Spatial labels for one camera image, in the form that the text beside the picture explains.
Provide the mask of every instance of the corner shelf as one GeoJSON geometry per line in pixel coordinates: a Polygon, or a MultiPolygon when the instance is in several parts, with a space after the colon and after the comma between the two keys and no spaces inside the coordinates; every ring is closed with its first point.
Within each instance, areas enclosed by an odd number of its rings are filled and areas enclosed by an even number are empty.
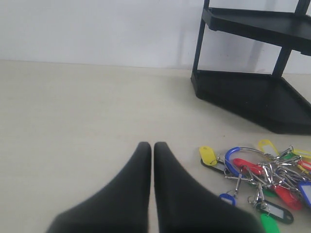
{"type": "Polygon", "coordinates": [[[209,8],[205,0],[191,81],[198,98],[234,112],[275,133],[311,134],[311,105],[282,78],[292,50],[311,56],[310,0],[295,13],[209,8]],[[198,70],[205,24],[250,39],[282,46],[273,73],[198,70]]]}

